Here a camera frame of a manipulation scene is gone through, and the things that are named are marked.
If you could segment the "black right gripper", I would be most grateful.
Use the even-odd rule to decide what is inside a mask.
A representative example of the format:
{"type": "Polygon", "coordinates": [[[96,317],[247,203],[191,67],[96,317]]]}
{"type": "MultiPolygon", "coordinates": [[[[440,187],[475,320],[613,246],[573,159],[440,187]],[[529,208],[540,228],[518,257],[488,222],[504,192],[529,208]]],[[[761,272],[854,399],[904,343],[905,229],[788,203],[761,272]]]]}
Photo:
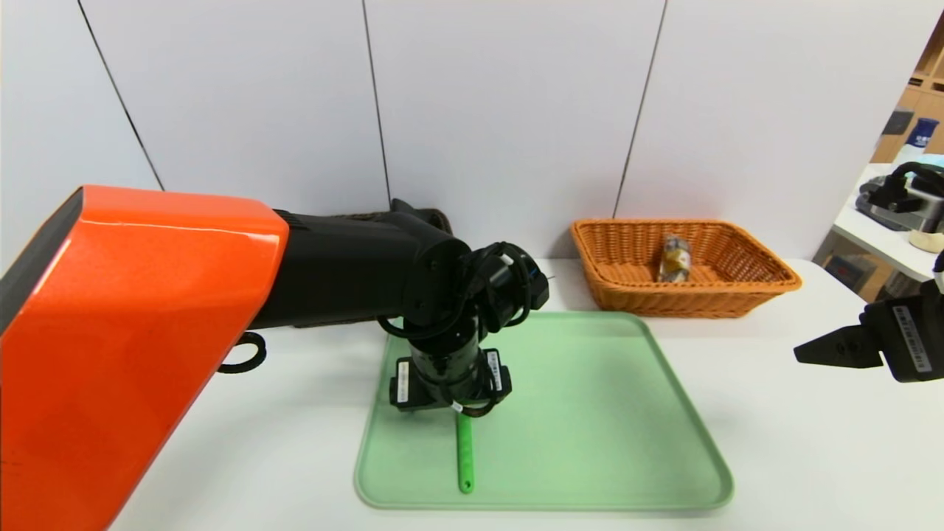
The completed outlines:
{"type": "Polygon", "coordinates": [[[882,353],[897,382],[943,378],[942,295],[882,300],[864,307],[860,322],[862,325],[839,328],[796,346],[796,360],[807,365],[870,369],[884,365],[882,353]]]}

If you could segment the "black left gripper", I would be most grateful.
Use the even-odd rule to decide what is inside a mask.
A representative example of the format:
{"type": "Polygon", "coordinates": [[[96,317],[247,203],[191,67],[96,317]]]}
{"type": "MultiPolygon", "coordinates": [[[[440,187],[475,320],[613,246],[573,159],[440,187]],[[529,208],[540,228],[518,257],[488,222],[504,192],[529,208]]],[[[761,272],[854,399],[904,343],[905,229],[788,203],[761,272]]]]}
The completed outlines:
{"type": "Polygon", "coordinates": [[[476,336],[406,345],[409,353],[394,360],[389,378],[389,403],[401,412],[490,412],[513,392],[500,352],[483,349],[476,336]]]}

